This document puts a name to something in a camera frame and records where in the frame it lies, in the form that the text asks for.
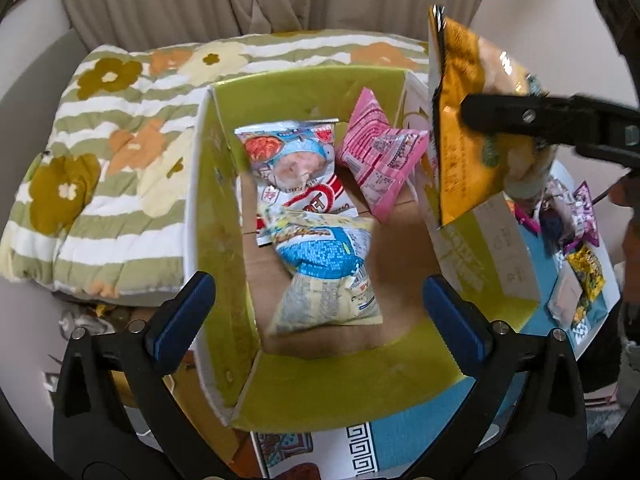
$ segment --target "pink snack bag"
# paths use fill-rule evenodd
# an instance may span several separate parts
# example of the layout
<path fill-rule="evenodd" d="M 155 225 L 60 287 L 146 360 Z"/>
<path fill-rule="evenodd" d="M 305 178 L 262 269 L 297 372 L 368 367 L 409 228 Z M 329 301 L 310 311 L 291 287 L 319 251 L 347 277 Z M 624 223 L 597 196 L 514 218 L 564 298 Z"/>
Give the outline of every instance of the pink snack bag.
<path fill-rule="evenodd" d="M 372 215 L 381 222 L 427 150 L 429 135 L 428 131 L 391 128 L 373 92 L 362 89 L 337 161 L 351 170 Z"/>

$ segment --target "blue gripper pad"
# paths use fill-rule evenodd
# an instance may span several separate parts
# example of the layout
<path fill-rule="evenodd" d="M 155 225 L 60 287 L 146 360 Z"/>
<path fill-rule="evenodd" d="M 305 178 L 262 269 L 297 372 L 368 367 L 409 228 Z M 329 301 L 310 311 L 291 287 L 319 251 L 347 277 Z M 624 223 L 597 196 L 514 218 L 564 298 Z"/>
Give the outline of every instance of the blue gripper pad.
<path fill-rule="evenodd" d="M 476 377 L 494 345 L 487 319 L 439 274 L 424 280 L 422 302 L 460 371 Z"/>
<path fill-rule="evenodd" d="M 146 351 L 162 375 L 175 372 L 216 300 L 216 283 L 196 272 L 178 295 L 165 301 L 149 322 Z"/>

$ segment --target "white and red snack bag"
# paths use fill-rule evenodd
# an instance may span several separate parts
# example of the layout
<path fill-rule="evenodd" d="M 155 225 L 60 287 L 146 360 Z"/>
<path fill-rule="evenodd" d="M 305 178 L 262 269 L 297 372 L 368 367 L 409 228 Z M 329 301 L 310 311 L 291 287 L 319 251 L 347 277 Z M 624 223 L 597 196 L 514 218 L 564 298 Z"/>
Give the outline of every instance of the white and red snack bag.
<path fill-rule="evenodd" d="M 258 211 L 277 204 L 313 213 L 358 215 L 334 173 L 336 121 L 281 121 L 236 129 L 256 178 Z M 271 243 L 259 214 L 256 222 L 258 245 Z"/>
<path fill-rule="evenodd" d="M 362 89 L 337 159 L 351 170 L 372 215 L 381 222 L 391 213 L 429 138 L 428 131 L 391 128 L 373 92 Z"/>

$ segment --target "wall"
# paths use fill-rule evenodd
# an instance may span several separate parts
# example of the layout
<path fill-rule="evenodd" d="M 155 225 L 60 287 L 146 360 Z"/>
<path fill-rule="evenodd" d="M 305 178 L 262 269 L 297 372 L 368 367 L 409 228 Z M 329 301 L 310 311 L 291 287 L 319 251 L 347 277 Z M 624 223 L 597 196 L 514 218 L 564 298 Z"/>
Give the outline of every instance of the wall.
<path fill-rule="evenodd" d="M 0 98 L 68 27 L 60 0 L 22 0 L 9 11 L 0 23 Z M 0 134 L 12 132 L 0 128 Z M 22 176 L 26 166 L 12 164 L 11 153 L 0 156 L 2 164 L 16 166 Z M 58 331 L 62 304 L 33 284 L 16 285 L 1 278 L 0 298 L 0 387 L 27 430 L 51 455 L 52 407 L 42 372 L 60 369 L 47 354 L 61 358 L 66 346 Z"/>
<path fill-rule="evenodd" d="M 618 55 L 593 0 L 482 0 L 473 29 L 507 50 L 557 94 L 586 93 L 636 105 L 626 63 Z M 624 173 L 561 148 L 560 160 L 594 196 Z M 608 203 L 596 206 L 598 226 L 614 262 L 622 259 L 622 235 L 630 213 Z"/>

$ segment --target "person's hand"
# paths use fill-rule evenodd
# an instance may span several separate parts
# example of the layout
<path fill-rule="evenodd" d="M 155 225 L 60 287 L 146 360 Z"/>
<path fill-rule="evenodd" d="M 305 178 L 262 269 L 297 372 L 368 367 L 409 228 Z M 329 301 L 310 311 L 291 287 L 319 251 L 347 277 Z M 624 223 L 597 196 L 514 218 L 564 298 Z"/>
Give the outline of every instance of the person's hand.
<path fill-rule="evenodd" d="M 621 206 L 635 206 L 633 202 L 640 195 L 640 178 L 622 178 L 609 189 L 611 202 Z M 625 288 L 622 298 L 631 304 L 640 304 L 640 219 L 633 218 L 626 228 L 622 250 L 625 253 Z"/>

